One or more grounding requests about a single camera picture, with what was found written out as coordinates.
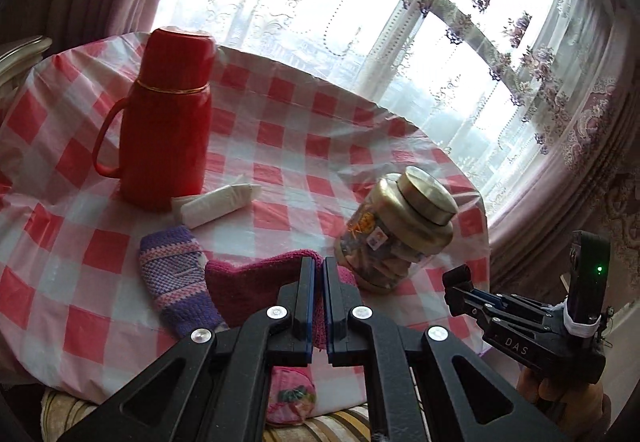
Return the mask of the right hand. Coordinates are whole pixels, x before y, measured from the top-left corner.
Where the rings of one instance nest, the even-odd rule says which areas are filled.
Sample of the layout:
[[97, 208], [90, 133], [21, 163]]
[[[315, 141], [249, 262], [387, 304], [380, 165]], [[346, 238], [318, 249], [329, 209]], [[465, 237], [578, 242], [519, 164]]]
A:
[[611, 400], [601, 381], [567, 388], [523, 366], [516, 390], [532, 404], [551, 403], [551, 418], [571, 441], [601, 441], [608, 430]]

